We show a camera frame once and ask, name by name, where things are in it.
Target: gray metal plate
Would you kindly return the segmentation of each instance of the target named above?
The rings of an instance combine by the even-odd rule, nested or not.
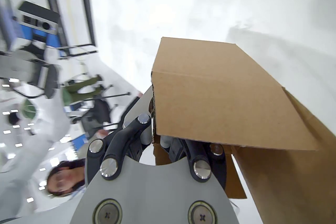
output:
[[[188,210],[198,200],[211,205],[218,223],[238,224],[222,187],[212,175],[206,183],[190,175],[186,158],[168,165],[140,164],[125,157],[120,176],[106,181],[97,173],[82,197],[71,224],[91,224],[96,206],[115,199],[122,208],[121,223],[188,223]]]

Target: ceiling light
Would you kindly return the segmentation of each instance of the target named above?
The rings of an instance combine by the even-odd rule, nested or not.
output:
[[[60,143],[66,143],[66,142],[69,142],[70,140],[71,140],[71,137],[65,136],[64,138],[61,138]]]
[[[46,185],[47,185],[47,181],[40,182],[40,186],[46,186]]]
[[[60,164],[60,161],[59,161],[58,158],[52,158],[52,159],[50,160],[50,164],[51,164],[52,167],[55,167],[55,166],[57,166],[57,165]]]
[[[9,153],[7,155],[7,159],[12,159],[12,158],[15,158],[15,154],[14,153]]]

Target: blue panel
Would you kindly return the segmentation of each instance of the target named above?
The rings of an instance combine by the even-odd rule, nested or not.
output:
[[[61,47],[59,37],[54,34],[49,34],[47,39],[47,45],[54,48]]]
[[[33,33],[32,28],[24,26],[24,25],[20,25],[20,26],[21,26],[22,32],[24,34],[24,38],[27,39],[27,40],[32,40],[32,33]]]
[[[49,34],[47,32],[43,32],[43,31],[38,30],[38,29],[33,29],[33,32],[37,35],[40,35],[40,36],[47,36]]]
[[[85,135],[81,135],[79,137],[77,137],[76,139],[72,140],[72,146],[75,149],[75,151],[77,152],[85,143],[87,142],[87,139],[85,137]]]

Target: green chair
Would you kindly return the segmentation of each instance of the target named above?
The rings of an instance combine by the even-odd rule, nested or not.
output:
[[[21,104],[21,113],[25,118],[33,120],[37,114],[37,109],[29,99],[25,99]]]

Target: white wall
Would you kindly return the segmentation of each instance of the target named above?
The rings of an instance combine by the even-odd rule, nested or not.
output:
[[[139,90],[150,85],[161,37],[232,42],[336,134],[335,4],[336,0],[91,0],[102,60]],[[249,198],[237,201],[240,221],[260,223],[242,183]]]

